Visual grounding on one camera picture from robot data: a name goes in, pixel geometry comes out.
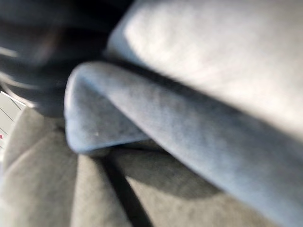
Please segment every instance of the gray fabric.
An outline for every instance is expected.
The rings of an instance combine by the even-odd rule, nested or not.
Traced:
[[[303,1],[137,0],[107,55],[180,81],[303,141]]]
[[[109,99],[200,176],[284,226],[301,226],[302,144],[212,99],[174,92],[110,64],[78,67],[67,97],[81,85]],[[73,105],[69,101],[65,111]],[[67,138],[72,136],[67,128]]]
[[[69,119],[66,130],[70,136],[67,139],[74,151],[91,153],[97,148],[148,138],[106,98],[90,89],[89,85],[74,85],[72,95],[66,93],[64,113],[65,118]]]
[[[77,156],[60,131],[51,131],[24,149],[4,171],[0,192],[2,226],[68,226],[76,166]]]
[[[274,226],[169,155],[120,150],[113,157],[154,226]]]
[[[29,108],[24,109],[17,121],[14,127],[16,133],[10,135],[9,146],[5,149],[4,171],[50,131],[65,127],[64,119],[47,118]]]
[[[98,160],[79,156],[71,227],[130,227]]]
[[[61,122],[29,108],[19,117],[4,157],[0,225],[129,226],[100,161],[77,161]]]
[[[24,136],[35,125],[34,119],[44,136]],[[102,161],[77,158],[66,146],[61,128],[51,122],[56,124],[57,119],[41,117],[30,109],[18,120],[12,138],[30,141],[23,152],[12,153],[14,161],[4,171],[1,226],[132,226]],[[13,146],[11,140],[5,158]],[[113,150],[109,157],[126,175],[154,226],[273,226],[167,154],[124,149]]]

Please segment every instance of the dark fabric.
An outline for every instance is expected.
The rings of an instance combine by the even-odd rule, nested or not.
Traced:
[[[44,115],[62,116],[69,74],[101,58],[130,2],[0,0],[2,88]]]

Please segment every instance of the blue fabric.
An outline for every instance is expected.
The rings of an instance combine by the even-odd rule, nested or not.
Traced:
[[[70,146],[76,152],[89,154],[91,147],[119,144],[125,136],[137,140],[138,126],[194,172],[265,216],[284,226],[302,225],[301,143],[186,87],[145,77],[103,62],[86,63],[75,69],[65,98]],[[80,92],[81,87],[92,93]],[[118,109],[134,124],[128,123],[126,133],[112,128],[115,124],[100,124],[100,131],[116,131],[115,138],[108,137],[108,141],[99,144],[83,140],[81,146],[75,145],[79,139],[76,134],[84,125],[94,124],[98,118],[92,116],[104,109],[102,102],[92,98],[96,96],[116,107],[112,109],[113,116]],[[99,108],[91,108],[97,103],[101,104]],[[93,137],[90,130],[83,133],[87,133],[86,138]]]

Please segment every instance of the clothing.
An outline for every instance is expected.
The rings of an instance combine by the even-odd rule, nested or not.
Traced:
[[[2,87],[65,123],[20,117],[8,226],[302,225],[303,3],[16,3]]]

